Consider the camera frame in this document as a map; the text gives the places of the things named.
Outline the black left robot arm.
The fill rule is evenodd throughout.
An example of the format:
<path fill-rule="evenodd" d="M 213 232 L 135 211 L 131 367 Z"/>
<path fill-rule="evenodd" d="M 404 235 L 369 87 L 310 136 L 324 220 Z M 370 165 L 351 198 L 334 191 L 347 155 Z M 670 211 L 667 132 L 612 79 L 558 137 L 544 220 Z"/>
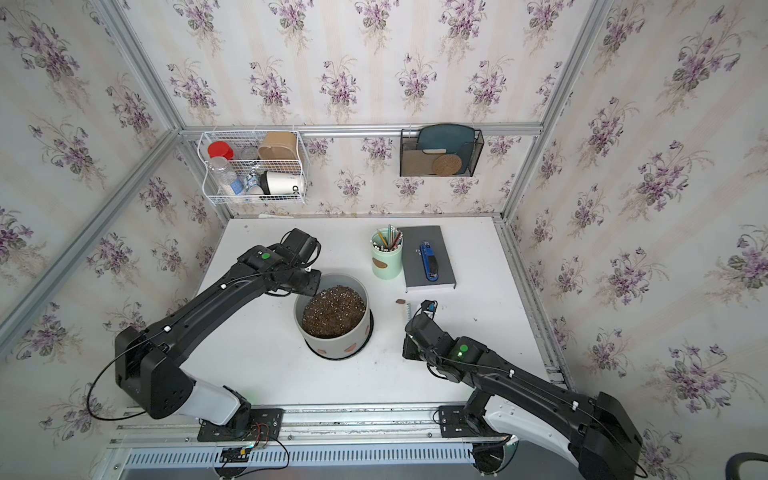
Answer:
<path fill-rule="evenodd" d="M 314 295 L 322 273 L 312 268 L 320 242 L 294 228 L 280 242 L 256 245 L 186 305 L 143 329 L 127 327 L 115 339 L 116 385 L 153 419 L 174 414 L 217 426 L 250 413 L 237 392 L 187 374 L 191 353 L 249 302 L 262 295 Z"/>

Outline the white ceramic pot with soil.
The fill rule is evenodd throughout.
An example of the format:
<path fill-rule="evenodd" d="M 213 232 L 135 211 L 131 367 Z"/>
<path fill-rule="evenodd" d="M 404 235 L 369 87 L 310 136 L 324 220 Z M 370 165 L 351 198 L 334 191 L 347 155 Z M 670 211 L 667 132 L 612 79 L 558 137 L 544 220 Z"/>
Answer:
<path fill-rule="evenodd" d="M 351 331 L 369 311 L 368 292 L 359 280 L 324 274 L 314 296 L 296 298 L 294 318 L 303 339 L 305 334 L 329 339 Z"/>

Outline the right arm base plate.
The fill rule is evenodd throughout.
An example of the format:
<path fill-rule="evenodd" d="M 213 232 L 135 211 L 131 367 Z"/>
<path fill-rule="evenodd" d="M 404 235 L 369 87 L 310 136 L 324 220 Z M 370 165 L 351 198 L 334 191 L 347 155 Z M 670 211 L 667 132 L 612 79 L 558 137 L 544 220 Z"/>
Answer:
<path fill-rule="evenodd" d="M 442 438 L 498 437 L 485 420 L 483 407 L 443 405 L 436 410 L 435 420 Z"/>

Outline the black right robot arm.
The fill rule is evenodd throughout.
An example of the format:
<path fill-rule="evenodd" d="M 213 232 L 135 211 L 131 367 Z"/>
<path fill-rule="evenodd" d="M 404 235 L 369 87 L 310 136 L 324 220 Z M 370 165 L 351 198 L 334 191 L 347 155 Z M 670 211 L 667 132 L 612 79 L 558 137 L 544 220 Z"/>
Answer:
<path fill-rule="evenodd" d="M 585 479 L 647 478 L 643 440 L 618 399 L 566 390 L 473 338 L 454 338 L 435 322 L 436 311 L 436 302 L 421 303 L 405 325 L 402 355 L 424 362 L 440 379 L 471 387 L 459 416 L 472 434 L 492 440 L 473 448 L 481 473 L 503 470 L 507 448 L 522 440 L 570 462 Z"/>

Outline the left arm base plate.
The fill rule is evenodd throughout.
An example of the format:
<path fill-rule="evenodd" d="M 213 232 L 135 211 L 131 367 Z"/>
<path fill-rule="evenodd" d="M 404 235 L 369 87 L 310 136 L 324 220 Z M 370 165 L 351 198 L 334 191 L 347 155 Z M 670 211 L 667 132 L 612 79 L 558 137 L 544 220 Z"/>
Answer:
<path fill-rule="evenodd" d="M 221 426 L 202 420 L 197 441 L 266 442 L 279 435 L 284 414 L 282 408 L 251 408 L 238 411 L 228 423 Z"/>

